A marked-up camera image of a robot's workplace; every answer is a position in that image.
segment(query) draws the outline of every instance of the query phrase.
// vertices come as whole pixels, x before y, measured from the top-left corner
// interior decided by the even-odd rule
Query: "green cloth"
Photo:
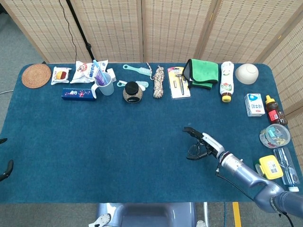
[[[183,70],[183,75],[192,80],[191,85],[211,89],[213,84],[218,83],[218,64],[211,61],[189,59]]]

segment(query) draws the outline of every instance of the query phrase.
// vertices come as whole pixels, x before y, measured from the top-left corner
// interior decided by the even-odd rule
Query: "white cup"
[[[96,95],[96,89],[99,88],[99,90],[104,94],[105,96],[110,96],[114,92],[114,85],[111,76],[107,72],[103,72],[104,76],[106,77],[108,84],[102,86],[98,83],[98,81],[95,79],[94,85],[91,87],[92,94],[94,98],[97,98]]]

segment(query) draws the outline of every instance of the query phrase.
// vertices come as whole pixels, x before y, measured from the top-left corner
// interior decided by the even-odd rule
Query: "bottle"
[[[279,110],[278,103],[273,98],[267,95],[265,104],[271,124],[287,125],[287,120],[284,117],[284,113]]]
[[[143,92],[140,86],[134,82],[128,82],[123,90],[123,98],[128,103],[138,103],[142,99]]]
[[[233,69],[234,65],[231,61],[225,61],[221,65],[221,83],[220,94],[222,101],[229,103],[233,94]]]

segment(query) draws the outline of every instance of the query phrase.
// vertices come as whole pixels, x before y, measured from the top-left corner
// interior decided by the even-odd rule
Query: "sauce bottle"
[[[233,69],[234,65],[231,61],[225,61],[221,65],[221,83],[220,94],[222,101],[228,103],[232,100],[233,94]]]
[[[279,110],[278,103],[273,98],[267,95],[265,104],[271,124],[287,125],[287,120],[284,117],[284,113]]]

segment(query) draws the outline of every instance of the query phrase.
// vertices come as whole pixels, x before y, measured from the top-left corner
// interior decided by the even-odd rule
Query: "white bottle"
[[[233,69],[234,65],[231,61],[225,61],[221,65],[221,83],[220,94],[222,101],[229,103],[232,100],[233,94]]]

